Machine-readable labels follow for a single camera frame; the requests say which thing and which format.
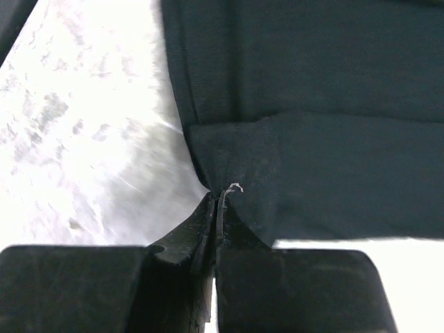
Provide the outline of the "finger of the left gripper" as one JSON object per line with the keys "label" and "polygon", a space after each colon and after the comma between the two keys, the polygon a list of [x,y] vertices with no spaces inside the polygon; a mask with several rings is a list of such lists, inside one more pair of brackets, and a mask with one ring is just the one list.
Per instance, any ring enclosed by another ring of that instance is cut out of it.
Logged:
{"label": "finger of the left gripper", "polygon": [[0,65],[4,63],[37,0],[0,0]]}

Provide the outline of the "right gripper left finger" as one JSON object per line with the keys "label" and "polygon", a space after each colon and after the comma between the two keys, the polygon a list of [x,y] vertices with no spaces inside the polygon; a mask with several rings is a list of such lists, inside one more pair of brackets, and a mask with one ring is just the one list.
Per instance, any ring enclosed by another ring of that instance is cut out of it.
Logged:
{"label": "right gripper left finger", "polygon": [[203,332],[211,316],[206,195],[143,246],[11,246],[1,252],[2,332]]}

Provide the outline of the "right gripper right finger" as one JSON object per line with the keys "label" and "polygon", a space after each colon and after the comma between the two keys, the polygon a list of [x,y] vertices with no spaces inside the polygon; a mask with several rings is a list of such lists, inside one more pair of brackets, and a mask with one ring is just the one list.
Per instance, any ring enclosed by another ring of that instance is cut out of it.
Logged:
{"label": "right gripper right finger", "polygon": [[379,273],[358,250],[268,247],[237,216],[216,213],[220,332],[395,332]]}

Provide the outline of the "black t shirt blue logo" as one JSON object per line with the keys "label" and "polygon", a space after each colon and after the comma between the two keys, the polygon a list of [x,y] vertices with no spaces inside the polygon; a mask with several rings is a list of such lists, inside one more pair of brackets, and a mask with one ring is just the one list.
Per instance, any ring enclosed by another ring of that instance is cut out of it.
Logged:
{"label": "black t shirt blue logo", "polygon": [[443,237],[442,1],[163,1],[200,181],[277,239]]}

